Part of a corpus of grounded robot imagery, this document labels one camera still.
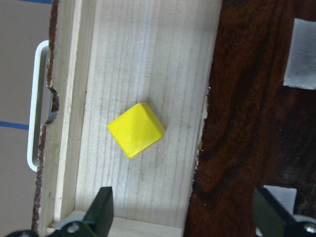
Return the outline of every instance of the cube side face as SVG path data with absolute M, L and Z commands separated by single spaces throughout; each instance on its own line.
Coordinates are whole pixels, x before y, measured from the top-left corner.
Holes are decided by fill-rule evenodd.
M 135 157 L 163 137 L 165 130 L 161 129 L 163 126 L 159 120 L 160 124 L 155 121 L 155 117 L 148 113 L 148 108 L 144 108 L 142 103 L 136 104 L 108 124 L 108 130 L 128 158 Z

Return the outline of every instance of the cube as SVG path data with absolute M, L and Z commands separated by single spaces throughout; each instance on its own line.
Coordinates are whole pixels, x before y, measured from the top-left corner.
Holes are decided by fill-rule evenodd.
M 165 133 L 165 128 L 147 103 L 134 105 L 107 128 L 128 158 L 141 153 Z

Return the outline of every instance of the handle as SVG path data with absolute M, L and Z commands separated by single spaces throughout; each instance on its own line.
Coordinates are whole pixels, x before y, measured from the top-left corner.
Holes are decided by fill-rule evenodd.
M 45 40 L 36 48 L 34 60 L 27 161 L 31 170 L 35 172 L 37 171 L 38 166 L 40 114 L 45 78 L 46 56 L 48 52 L 48 40 Z

